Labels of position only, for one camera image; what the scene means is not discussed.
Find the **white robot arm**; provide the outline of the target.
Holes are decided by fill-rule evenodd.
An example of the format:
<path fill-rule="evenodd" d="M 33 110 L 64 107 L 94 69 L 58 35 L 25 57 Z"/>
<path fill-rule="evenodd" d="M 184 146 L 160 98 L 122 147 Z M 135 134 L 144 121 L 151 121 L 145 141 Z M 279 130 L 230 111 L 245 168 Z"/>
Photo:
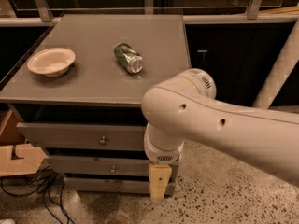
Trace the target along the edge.
<path fill-rule="evenodd" d="M 141 109 L 148 125 L 144 149 L 151 160 L 149 193 L 164 198 L 184 141 L 230 155 L 292 185 L 299 185 L 299 115 L 269 108 L 298 62 L 298 28 L 292 31 L 253 107 L 217 101 L 212 77 L 189 69 L 150 88 Z"/>

